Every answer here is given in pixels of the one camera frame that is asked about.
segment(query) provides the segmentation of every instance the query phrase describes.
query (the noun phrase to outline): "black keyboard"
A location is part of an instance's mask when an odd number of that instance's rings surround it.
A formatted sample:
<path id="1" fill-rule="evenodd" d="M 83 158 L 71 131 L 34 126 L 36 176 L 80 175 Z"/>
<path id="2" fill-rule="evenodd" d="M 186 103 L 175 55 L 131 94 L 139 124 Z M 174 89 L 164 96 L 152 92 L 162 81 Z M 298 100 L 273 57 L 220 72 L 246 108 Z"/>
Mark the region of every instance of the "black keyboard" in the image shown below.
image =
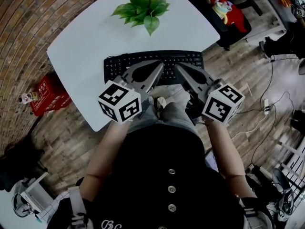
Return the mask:
<path id="1" fill-rule="evenodd" d="M 108 57 L 105 59 L 105 82 L 108 80 L 113 81 L 118 75 L 123 75 L 124 72 L 135 63 L 153 59 L 161 60 L 164 63 L 164 71 L 158 85 L 173 85 L 180 83 L 173 70 L 175 63 L 177 62 L 191 63 L 201 69 L 204 69 L 201 52 L 179 50 L 135 52 L 122 54 L 115 57 Z"/>

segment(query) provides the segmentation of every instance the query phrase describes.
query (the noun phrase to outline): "power strip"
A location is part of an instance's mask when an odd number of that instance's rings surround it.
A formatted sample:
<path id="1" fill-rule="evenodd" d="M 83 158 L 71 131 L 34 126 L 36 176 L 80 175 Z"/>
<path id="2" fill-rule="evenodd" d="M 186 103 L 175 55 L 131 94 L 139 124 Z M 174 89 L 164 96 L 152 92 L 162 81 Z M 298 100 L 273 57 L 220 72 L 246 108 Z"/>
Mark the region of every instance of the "power strip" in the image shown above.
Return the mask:
<path id="1" fill-rule="evenodd" d="M 265 98 L 264 99 L 264 115 L 269 114 L 269 99 Z"/>

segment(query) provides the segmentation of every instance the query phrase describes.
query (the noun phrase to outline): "green plant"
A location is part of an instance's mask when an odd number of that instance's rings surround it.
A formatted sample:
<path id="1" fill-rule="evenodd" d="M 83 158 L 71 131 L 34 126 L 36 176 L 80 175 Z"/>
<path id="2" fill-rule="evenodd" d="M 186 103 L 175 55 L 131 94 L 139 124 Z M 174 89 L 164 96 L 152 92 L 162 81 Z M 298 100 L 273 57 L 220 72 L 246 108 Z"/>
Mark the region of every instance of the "green plant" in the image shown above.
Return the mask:
<path id="1" fill-rule="evenodd" d="M 120 19 L 125 19 L 125 24 L 133 23 L 132 27 L 144 25 L 151 36 L 160 25 L 157 17 L 169 11 L 169 5 L 166 0 L 130 0 L 119 5 L 112 16 L 120 15 Z"/>

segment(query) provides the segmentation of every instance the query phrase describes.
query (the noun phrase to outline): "black shirt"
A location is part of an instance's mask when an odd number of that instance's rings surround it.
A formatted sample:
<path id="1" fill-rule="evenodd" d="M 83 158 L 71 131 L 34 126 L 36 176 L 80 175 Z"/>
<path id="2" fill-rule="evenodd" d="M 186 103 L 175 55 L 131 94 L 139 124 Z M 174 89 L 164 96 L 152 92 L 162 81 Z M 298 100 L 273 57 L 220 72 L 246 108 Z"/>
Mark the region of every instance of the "black shirt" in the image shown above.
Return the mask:
<path id="1" fill-rule="evenodd" d="M 63 217 L 71 218 L 67 206 L 71 208 L 69 199 L 61 201 L 48 228 L 59 229 Z M 244 224 L 243 210 L 227 183 L 206 167 L 200 138 L 167 125 L 127 135 L 112 174 L 85 206 L 94 228 L 109 229 L 110 223 L 113 229 L 242 229 Z"/>

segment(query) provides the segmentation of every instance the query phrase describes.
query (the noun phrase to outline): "white cable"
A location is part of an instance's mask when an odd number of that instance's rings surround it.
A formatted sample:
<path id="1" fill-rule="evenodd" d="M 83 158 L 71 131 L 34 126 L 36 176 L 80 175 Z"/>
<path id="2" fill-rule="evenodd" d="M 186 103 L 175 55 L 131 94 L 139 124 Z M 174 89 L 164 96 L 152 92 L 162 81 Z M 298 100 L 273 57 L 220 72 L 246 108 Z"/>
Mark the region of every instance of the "white cable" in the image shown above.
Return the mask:
<path id="1" fill-rule="evenodd" d="M 264 119 L 266 119 L 266 117 L 267 117 L 267 116 L 265 115 L 265 117 L 259 121 L 259 123 L 257 124 L 256 128 L 254 128 L 252 131 L 248 131 L 248 132 L 239 132 L 239 133 L 237 133 L 235 136 L 233 136 L 233 137 L 231 138 L 231 140 L 232 140 L 233 138 L 235 138 L 238 134 L 247 134 L 247 133 L 250 133 L 250 132 L 255 131 L 255 130 L 257 129 L 257 127 L 259 126 L 259 124 L 260 124 Z"/>

